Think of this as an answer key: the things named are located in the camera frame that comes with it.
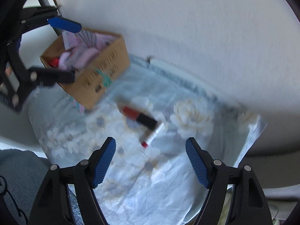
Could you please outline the person left hand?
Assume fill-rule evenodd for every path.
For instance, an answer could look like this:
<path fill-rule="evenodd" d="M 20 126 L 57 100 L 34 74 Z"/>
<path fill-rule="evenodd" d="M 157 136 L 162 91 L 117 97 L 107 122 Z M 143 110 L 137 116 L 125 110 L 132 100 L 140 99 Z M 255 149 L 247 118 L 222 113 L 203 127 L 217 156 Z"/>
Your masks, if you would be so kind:
<path fill-rule="evenodd" d="M 10 76 L 12 74 L 12 67 L 9 66 L 8 64 L 6 66 L 5 74 L 6 74 L 7 78 L 10 78 Z M 7 87 L 6 87 L 5 83 L 1 83 L 1 92 L 4 94 L 7 94 Z"/>

